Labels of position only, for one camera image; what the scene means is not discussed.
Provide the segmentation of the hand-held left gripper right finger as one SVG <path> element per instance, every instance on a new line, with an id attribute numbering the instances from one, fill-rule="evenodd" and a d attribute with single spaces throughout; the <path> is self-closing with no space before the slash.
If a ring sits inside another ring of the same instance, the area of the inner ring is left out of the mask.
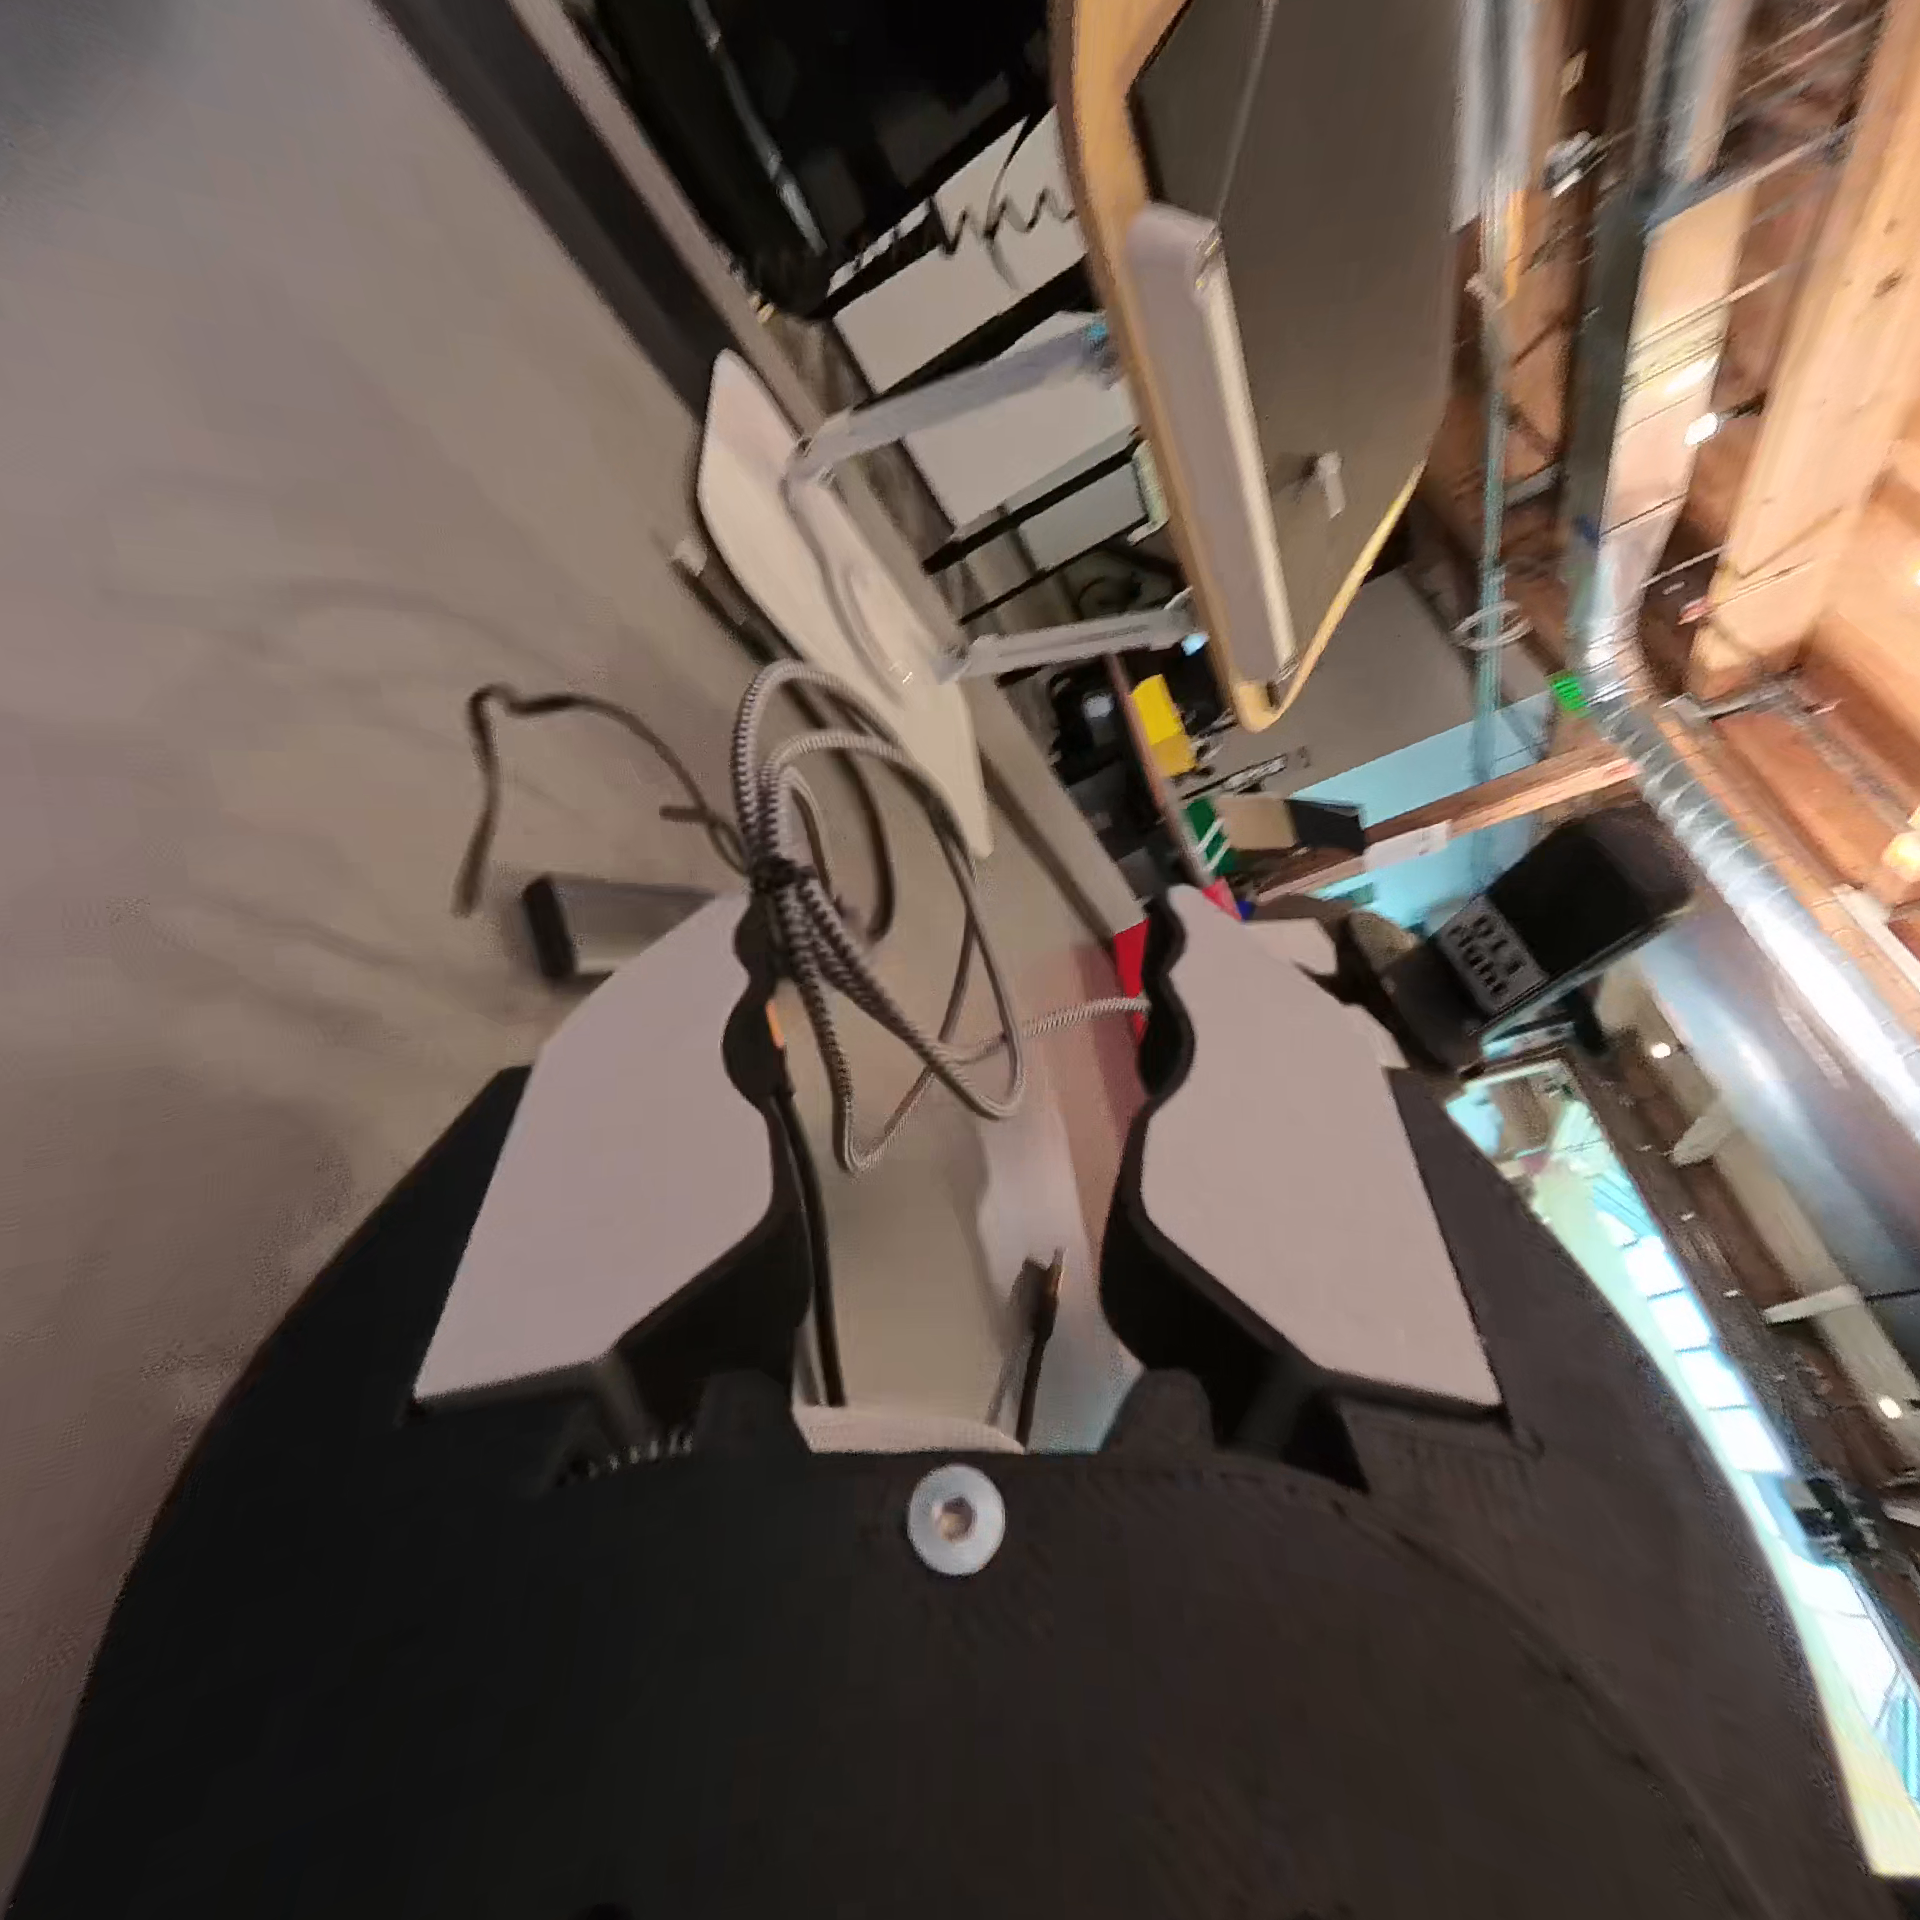
<path id="1" fill-rule="evenodd" d="M 1210 895 L 1142 944 L 1142 1106 L 1106 1223 L 1106 1320 L 1212 1426 L 1339 1400 L 1484 1422 L 1498 1374 L 1365 1015 Z"/>

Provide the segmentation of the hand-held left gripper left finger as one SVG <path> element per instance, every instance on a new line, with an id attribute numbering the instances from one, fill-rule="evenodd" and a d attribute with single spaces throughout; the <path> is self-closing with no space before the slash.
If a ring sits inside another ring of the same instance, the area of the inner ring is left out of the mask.
<path id="1" fill-rule="evenodd" d="M 685 1418 L 711 1376 L 793 1385 L 807 1155 L 772 950 L 718 895 L 595 986 L 535 1056 L 417 1371 L 417 1400 L 623 1385 Z"/>

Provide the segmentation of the grey usb hub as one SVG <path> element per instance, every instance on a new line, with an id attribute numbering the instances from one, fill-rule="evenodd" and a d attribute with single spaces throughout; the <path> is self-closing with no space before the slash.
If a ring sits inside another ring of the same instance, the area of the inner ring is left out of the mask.
<path id="1" fill-rule="evenodd" d="M 489 885 L 492 854 L 505 775 L 495 744 L 501 718 L 540 721 L 586 712 L 617 726 L 644 747 L 668 773 L 676 800 L 660 806 L 660 821 L 695 829 L 726 873 L 741 870 L 741 849 L 732 821 L 709 802 L 684 755 L 634 707 L 590 691 L 518 691 L 507 683 L 484 683 L 465 701 L 465 728 L 477 775 L 477 806 L 452 873 L 450 909 L 471 919 Z M 606 880 L 581 873 L 538 873 L 518 889 L 518 917 L 540 975 L 555 986 L 587 986 L 673 928 L 702 911 L 711 889 L 684 881 Z"/>

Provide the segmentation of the grey braided cable silver plug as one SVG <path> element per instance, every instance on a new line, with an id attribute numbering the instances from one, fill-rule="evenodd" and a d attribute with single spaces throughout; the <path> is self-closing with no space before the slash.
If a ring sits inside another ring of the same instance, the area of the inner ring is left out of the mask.
<path id="1" fill-rule="evenodd" d="M 828 755 L 871 760 L 893 775 L 945 857 L 962 907 L 962 938 L 938 1025 L 923 1025 L 903 1007 L 837 901 L 823 814 L 807 778 L 807 766 Z M 1030 1045 L 1094 1022 L 1148 1017 L 1142 994 L 1020 1017 L 1010 968 L 985 919 L 977 854 L 954 806 L 876 707 L 826 667 L 779 658 L 754 674 L 737 707 L 730 778 L 743 873 L 763 901 L 785 975 L 820 1053 L 833 1158 L 849 1177 L 881 1163 L 932 1087 L 945 1087 L 977 1120 L 1013 1120 L 1023 1103 Z M 839 1003 L 893 1040 L 918 1069 L 874 1136 L 858 1129 L 858 1085 L 837 1022 Z"/>

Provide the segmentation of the wooden beam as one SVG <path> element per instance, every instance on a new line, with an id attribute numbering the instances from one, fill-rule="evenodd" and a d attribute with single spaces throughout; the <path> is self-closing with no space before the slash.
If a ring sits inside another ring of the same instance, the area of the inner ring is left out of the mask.
<path id="1" fill-rule="evenodd" d="M 1332 881 L 1342 873 L 1374 873 L 1428 857 L 1476 832 L 1550 808 L 1596 800 L 1634 781 L 1630 758 L 1605 741 L 1585 737 L 1518 773 L 1467 785 L 1359 829 L 1358 847 L 1297 847 L 1283 867 L 1289 881 Z"/>

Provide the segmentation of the silver ceiling duct pipes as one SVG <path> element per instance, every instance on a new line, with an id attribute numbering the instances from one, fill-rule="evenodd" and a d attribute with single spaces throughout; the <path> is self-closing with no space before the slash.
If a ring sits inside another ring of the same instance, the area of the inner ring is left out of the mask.
<path id="1" fill-rule="evenodd" d="M 1539 5 L 1428 473 L 1529 641 L 1916 1134 L 1916 5 Z"/>

